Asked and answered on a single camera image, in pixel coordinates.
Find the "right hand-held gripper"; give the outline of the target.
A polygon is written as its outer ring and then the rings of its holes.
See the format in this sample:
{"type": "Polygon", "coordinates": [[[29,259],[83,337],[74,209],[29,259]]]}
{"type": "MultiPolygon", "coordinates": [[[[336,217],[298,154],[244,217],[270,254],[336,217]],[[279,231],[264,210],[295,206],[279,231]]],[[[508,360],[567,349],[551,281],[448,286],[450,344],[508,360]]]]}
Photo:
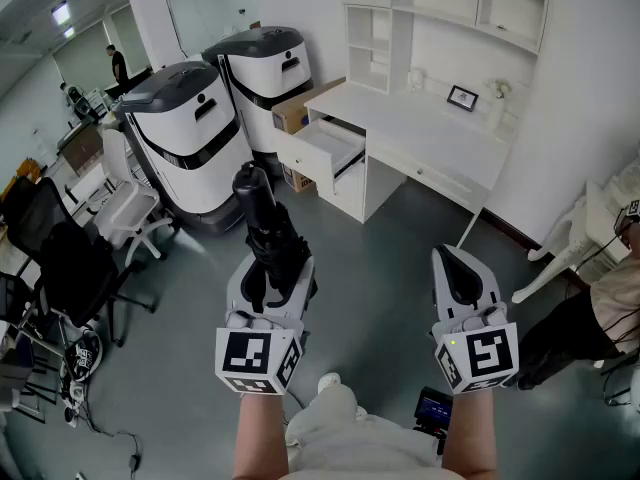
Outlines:
{"type": "Polygon", "coordinates": [[[451,320],[432,328],[437,341],[434,356],[451,392],[458,395],[503,385],[519,369],[518,336],[517,325],[507,319],[507,306],[499,302],[493,271],[450,245],[434,249],[432,266],[439,319],[451,320]]]}

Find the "white office chair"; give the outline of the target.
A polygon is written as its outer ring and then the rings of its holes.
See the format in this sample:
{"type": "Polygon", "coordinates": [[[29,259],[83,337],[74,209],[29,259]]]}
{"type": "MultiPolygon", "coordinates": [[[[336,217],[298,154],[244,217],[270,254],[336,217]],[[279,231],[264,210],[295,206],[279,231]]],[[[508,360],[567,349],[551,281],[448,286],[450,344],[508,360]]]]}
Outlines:
{"type": "Polygon", "coordinates": [[[129,242],[125,258],[125,266],[129,267],[140,245],[144,245],[154,258],[165,260],[167,254],[154,245],[151,235],[162,227],[176,229],[177,223],[162,206],[158,191],[133,175],[127,160],[127,144],[122,132],[116,129],[104,131],[104,164],[109,177],[119,184],[101,206],[93,223],[100,236],[115,250],[129,242]]]}

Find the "white robot with dark lid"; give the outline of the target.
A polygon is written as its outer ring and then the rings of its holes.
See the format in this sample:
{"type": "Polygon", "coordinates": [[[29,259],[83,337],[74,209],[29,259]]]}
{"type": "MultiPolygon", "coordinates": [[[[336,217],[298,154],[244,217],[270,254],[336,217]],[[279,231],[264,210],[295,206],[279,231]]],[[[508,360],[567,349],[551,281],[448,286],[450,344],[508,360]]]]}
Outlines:
{"type": "Polygon", "coordinates": [[[272,108],[313,88],[303,36],[290,27],[253,28],[220,40],[202,58],[221,71],[254,159],[279,177],[272,108]]]}
{"type": "Polygon", "coordinates": [[[163,206],[183,224],[221,234],[242,219],[232,181],[253,154],[217,68],[170,65],[126,93],[114,113],[163,206]]]}

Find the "long cardboard box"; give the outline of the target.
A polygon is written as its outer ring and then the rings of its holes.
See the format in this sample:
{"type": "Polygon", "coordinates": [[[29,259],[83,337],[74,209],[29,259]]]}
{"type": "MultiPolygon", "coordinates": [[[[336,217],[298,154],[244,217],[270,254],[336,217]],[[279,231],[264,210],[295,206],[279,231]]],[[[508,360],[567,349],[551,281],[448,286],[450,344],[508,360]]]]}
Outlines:
{"type": "MultiPolygon", "coordinates": [[[[274,127],[284,133],[294,135],[309,124],[308,110],[305,103],[345,81],[345,77],[336,79],[275,105],[272,108],[274,127]]],[[[294,192],[300,193],[314,184],[308,177],[287,166],[280,153],[278,153],[278,159],[282,166],[284,180],[294,192]]]]}

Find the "white vase with flowers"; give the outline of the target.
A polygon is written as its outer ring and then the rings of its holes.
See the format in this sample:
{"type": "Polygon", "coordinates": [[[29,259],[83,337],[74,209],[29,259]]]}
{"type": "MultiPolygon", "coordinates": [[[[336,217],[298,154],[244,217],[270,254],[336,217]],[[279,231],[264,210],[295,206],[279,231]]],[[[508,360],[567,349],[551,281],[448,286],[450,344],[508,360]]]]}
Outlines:
{"type": "Polygon", "coordinates": [[[486,82],[486,86],[493,95],[493,103],[487,118],[487,126],[491,131],[497,131],[507,108],[507,101],[512,92],[511,84],[503,78],[494,78],[486,82]]]}

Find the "black office chair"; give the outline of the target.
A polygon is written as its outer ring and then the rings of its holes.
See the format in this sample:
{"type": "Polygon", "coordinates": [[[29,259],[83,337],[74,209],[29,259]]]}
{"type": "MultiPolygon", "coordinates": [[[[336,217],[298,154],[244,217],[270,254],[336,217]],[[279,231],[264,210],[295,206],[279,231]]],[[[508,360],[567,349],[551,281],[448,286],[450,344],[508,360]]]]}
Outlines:
{"type": "Polygon", "coordinates": [[[120,271],[111,244],[95,226],[83,227],[73,219],[50,178],[37,183],[17,178],[0,203],[0,215],[11,245],[40,267],[39,294],[74,327],[84,327],[106,309],[110,340],[121,346],[122,341],[114,337],[115,303],[155,312],[154,304],[120,293],[128,276],[143,270],[144,264],[135,261],[120,271]]]}

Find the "spare black patterned gripper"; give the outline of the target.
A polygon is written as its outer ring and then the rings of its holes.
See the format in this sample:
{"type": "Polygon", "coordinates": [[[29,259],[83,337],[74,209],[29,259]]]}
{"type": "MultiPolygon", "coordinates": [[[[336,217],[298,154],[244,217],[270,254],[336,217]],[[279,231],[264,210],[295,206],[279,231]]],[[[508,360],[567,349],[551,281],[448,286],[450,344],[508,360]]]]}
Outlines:
{"type": "Polygon", "coordinates": [[[100,366],[103,351],[100,336],[93,330],[84,330],[82,336],[65,351],[71,378],[77,382],[87,380],[100,366]]]}

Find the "white drawer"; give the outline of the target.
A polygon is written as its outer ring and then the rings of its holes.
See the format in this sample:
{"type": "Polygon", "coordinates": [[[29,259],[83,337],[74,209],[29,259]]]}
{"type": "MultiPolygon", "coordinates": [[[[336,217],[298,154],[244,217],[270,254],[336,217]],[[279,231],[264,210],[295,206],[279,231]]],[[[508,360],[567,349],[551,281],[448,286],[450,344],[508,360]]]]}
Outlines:
{"type": "Polygon", "coordinates": [[[336,117],[316,119],[295,134],[274,130],[280,162],[325,192],[364,158],[366,131],[336,117]]]}

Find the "person's left forearm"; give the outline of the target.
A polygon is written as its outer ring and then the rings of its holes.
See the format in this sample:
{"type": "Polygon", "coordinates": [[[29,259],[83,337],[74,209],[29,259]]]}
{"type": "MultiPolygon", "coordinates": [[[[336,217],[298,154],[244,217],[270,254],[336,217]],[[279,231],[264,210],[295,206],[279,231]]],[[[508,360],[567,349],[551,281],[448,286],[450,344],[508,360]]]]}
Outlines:
{"type": "Polygon", "coordinates": [[[283,417],[282,396],[241,398],[233,480],[281,480],[289,474],[283,417]]]}

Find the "brown cabinet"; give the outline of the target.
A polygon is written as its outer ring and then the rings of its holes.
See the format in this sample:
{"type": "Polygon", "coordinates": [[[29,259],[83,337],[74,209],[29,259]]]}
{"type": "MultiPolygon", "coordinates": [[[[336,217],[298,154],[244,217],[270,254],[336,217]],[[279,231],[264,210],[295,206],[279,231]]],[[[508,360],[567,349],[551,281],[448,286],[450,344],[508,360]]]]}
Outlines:
{"type": "Polygon", "coordinates": [[[57,149],[73,172],[80,175],[102,153],[102,137],[92,122],[80,123],[59,140],[57,149]]]}

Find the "person's right forearm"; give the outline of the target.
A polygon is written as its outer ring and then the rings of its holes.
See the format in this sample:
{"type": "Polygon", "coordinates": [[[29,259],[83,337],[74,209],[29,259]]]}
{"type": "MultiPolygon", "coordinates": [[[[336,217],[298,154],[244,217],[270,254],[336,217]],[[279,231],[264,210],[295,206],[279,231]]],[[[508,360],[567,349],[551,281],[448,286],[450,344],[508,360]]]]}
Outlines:
{"type": "Polygon", "coordinates": [[[453,397],[442,467],[465,480],[498,480],[492,390],[453,397]]]}

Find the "small black screen device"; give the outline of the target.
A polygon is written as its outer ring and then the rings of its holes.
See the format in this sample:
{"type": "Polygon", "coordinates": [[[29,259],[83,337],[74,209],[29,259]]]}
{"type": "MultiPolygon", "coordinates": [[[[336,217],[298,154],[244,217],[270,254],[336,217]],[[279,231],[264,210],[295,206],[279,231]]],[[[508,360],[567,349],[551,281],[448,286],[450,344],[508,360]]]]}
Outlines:
{"type": "Polygon", "coordinates": [[[414,412],[415,430],[430,435],[447,431],[451,420],[452,403],[453,399],[450,395],[423,387],[414,412]]]}

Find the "person's light clothing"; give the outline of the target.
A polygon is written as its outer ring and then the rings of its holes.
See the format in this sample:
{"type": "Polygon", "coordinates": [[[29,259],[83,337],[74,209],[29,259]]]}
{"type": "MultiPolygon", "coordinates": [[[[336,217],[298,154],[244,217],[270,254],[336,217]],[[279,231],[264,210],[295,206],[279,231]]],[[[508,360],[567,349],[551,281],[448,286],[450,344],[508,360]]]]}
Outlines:
{"type": "Polygon", "coordinates": [[[455,480],[434,439],[364,411],[347,385],[318,393],[289,422],[282,480],[455,480]]]}

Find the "white desk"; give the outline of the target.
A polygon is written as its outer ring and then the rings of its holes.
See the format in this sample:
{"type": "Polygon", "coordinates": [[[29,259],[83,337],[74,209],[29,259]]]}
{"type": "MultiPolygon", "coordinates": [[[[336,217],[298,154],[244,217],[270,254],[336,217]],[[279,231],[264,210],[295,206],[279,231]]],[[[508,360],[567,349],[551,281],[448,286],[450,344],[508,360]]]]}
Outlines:
{"type": "Polygon", "coordinates": [[[507,159],[513,133],[487,127],[429,92],[384,94],[342,83],[306,103],[309,119],[334,117],[362,128],[365,152],[471,213],[461,246],[488,202],[507,159]]]}

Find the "black umbrella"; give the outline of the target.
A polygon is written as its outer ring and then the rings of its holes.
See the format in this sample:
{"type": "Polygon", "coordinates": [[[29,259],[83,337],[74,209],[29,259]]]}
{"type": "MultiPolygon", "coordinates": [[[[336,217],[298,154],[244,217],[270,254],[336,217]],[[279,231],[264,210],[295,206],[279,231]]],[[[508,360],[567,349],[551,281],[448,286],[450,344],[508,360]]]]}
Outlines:
{"type": "Polygon", "coordinates": [[[296,231],[286,207],[278,202],[266,172],[254,162],[242,165],[232,189],[247,223],[248,256],[255,261],[242,282],[242,293],[253,312],[263,314],[266,279],[285,294],[312,256],[306,240],[296,231]]]}

